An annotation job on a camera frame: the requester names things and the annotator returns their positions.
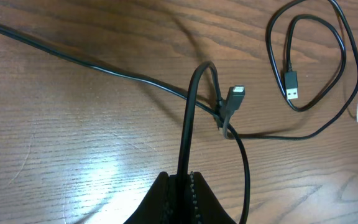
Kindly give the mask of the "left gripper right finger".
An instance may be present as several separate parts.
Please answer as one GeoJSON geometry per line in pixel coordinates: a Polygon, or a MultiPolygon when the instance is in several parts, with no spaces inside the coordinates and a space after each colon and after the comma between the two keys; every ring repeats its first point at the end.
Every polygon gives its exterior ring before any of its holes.
{"type": "Polygon", "coordinates": [[[196,224],[235,224],[200,172],[190,174],[191,221],[196,224]]]}

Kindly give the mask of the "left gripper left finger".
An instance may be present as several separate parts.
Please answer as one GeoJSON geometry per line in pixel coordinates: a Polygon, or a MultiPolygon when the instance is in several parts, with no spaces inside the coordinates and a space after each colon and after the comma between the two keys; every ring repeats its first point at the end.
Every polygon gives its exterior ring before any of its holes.
{"type": "Polygon", "coordinates": [[[161,172],[124,224],[169,224],[175,213],[175,181],[161,172]]]}

